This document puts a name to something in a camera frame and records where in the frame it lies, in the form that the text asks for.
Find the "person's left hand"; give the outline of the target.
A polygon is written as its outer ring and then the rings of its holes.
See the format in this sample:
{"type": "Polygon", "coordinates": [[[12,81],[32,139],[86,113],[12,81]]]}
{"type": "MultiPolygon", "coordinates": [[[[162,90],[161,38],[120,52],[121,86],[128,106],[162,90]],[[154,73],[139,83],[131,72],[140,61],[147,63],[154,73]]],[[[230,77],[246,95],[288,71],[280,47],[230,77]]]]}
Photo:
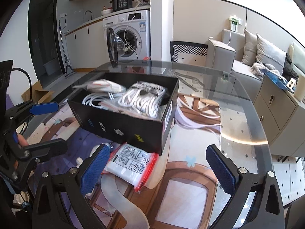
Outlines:
{"type": "Polygon", "coordinates": [[[26,147],[29,145],[28,141],[23,137],[23,135],[17,134],[17,137],[18,137],[18,144],[21,147],[26,147]]]}

